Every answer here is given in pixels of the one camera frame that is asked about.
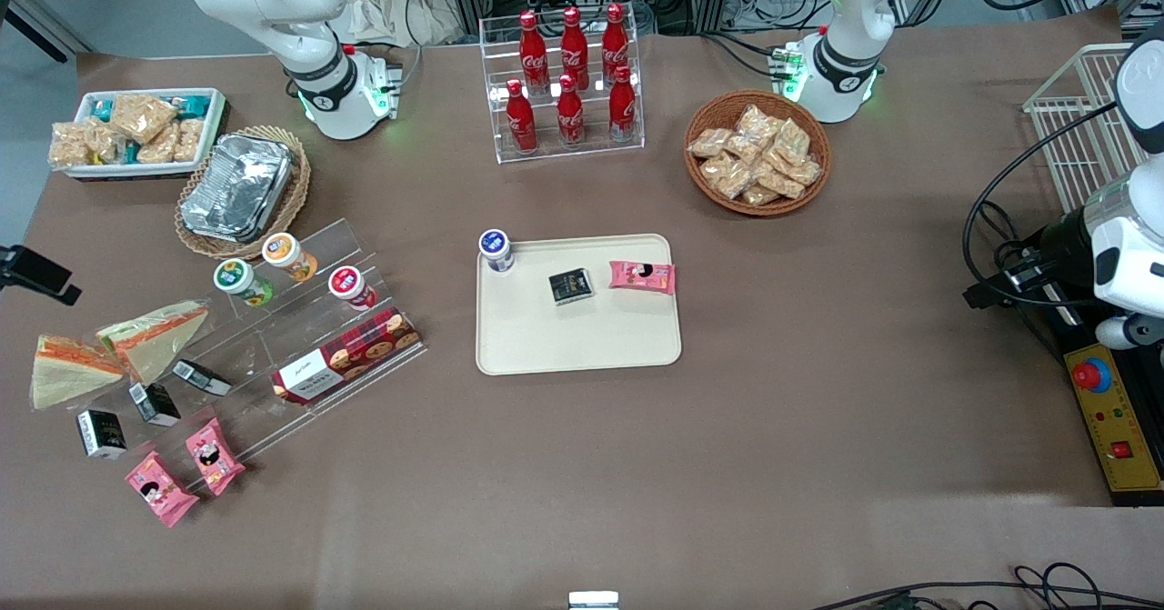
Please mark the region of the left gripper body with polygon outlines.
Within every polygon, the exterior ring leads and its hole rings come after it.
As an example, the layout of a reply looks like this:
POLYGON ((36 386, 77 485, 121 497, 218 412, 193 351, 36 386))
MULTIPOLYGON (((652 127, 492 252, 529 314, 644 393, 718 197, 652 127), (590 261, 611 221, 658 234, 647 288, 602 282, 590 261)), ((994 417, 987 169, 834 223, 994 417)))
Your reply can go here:
POLYGON ((1037 237, 1039 262, 1052 279, 1076 288, 1092 288, 1094 258, 1084 211, 1072 211, 1045 225, 1037 237))

